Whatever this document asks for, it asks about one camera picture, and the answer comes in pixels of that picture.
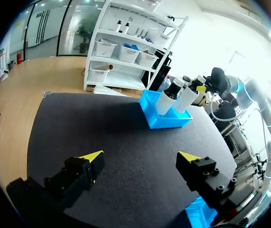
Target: black mat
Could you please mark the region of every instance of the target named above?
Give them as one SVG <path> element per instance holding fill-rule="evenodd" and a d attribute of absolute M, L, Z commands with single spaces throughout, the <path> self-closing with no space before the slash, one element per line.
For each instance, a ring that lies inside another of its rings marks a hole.
<path fill-rule="evenodd" d="M 51 94 L 37 112 L 28 176 L 43 184 L 70 156 L 104 150 L 106 166 L 90 191 L 65 213 L 95 226 L 167 227 L 198 195 L 175 168 L 178 151 L 209 156 L 231 177 L 235 162 L 203 108 L 184 128 L 150 130 L 138 99 Z"/>

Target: bottle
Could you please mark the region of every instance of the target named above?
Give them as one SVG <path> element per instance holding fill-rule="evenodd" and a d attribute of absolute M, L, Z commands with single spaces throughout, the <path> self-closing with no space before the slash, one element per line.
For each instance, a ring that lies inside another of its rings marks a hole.
<path fill-rule="evenodd" d="M 177 100 L 177 94 L 183 87 L 184 81 L 175 78 L 168 89 L 164 90 L 155 104 L 155 109 L 159 115 L 165 115 Z"/>
<path fill-rule="evenodd" d="M 174 104 L 174 109 L 182 114 L 185 110 L 194 102 L 198 97 L 199 92 L 197 91 L 198 86 L 203 86 L 205 78 L 199 75 L 196 80 L 193 81 L 188 87 L 185 88 L 177 102 Z"/>
<path fill-rule="evenodd" d="M 123 34 L 127 34 L 128 29 L 129 29 L 129 22 L 126 23 L 125 27 L 123 28 Z"/>
<path fill-rule="evenodd" d="M 191 82 L 191 79 L 188 76 L 183 76 L 183 81 L 185 82 L 185 84 L 184 84 L 183 88 L 180 89 L 180 91 L 178 93 L 178 98 L 181 96 L 183 91 L 186 89 L 188 84 Z"/>
<path fill-rule="evenodd" d="M 122 25 L 122 20 L 119 20 L 118 23 L 116 24 L 115 32 L 119 32 L 121 25 Z"/>
<path fill-rule="evenodd" d="M 170 87 L 170 84 L 172 82 L 170 81 L 170 76 L 167 76 L 167 78 L 162 82 L 162 84 L 160 85 L 160 87 L 158 88 L 158 92 L 162 92 L 163 90 L 167 89 L 168 87 Z"/>

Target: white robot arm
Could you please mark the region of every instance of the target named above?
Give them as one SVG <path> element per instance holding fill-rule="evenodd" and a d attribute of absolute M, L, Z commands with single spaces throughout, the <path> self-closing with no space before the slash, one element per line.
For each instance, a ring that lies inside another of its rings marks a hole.
<path fill-rule="evenodd" d="M 251 104 L 257 102 L 261 116 L 271 134 L 271 100 L 260 88 L 259 84 L 254 79 L 244 83 L 237 77 L 225 76 L 224 72 L 219 68 L 216 69 L 216 73 L 216 75 L 212 74 L 212 76 L 207 77 L 207 88 L 210 86 L 210 91 L 214 93 L 236 93 L 237 102 L 243 110 L 246 110 Z M 256 220 L 271 200 L 271 194 L 268 192 L 268 188 L 271 184 L 271 140 L 266 144 L 266 151 L 268 159 L 264 181 L 261 187 L 262 199 L 248 214 L 247 218 L 249 219 L 249 224 Z"/>

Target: blue object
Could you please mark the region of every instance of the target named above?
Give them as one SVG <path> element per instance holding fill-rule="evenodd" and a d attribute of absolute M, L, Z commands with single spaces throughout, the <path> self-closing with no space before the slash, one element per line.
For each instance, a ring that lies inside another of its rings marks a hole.
<path fill-rule="evenodd" d="M 155 103 L 160 95 L 160 92 L 144 90 L 139 101 L 150 129 L 184 127 L 193 119 L 187 110 L 179 114 L 173 107 L 166 115 L 158 115 Z"/>
<path fill-rule="evenodd" d="M 126 48 L 131 48 L 131 49 L 134 49 L 134 50 L 137 50 L 137 51 L 139 51 L 139 49 L 137 48 L 137 45 L 129 45 L 129 44 L 124 44 L 124 47 L 126 47 Z"/>
<path fill-rule="evenodd" d="M 209 228 L 217 215 L 215 209 L 210 209 L 205 201 L 199 196 L 187 208 L 185 208 L 192 228 Z"/>

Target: glass wall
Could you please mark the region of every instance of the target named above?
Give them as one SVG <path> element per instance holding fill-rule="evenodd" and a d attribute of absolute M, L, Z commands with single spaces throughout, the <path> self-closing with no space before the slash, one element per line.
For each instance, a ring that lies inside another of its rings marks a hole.
<path fill-rule="evenodd" d="M 26 59 L 56 56 L 61 22 L 69 0 L 42 0 L 34 6 L 26 38 Z"/>
<path fill-rule="evenodd" d="M 18 52 L 22 60 L 87 56 L 103 6 L 103 0 L 38 0 L 31 4 L 10 28 L 10 60 L 16 61 Z"/>
<path fill-rule="evenodd" d="M 72 0 L 61 31 L 58 55 L 88 54 L 97 18 L 104 6 L 94 0 Z"/>

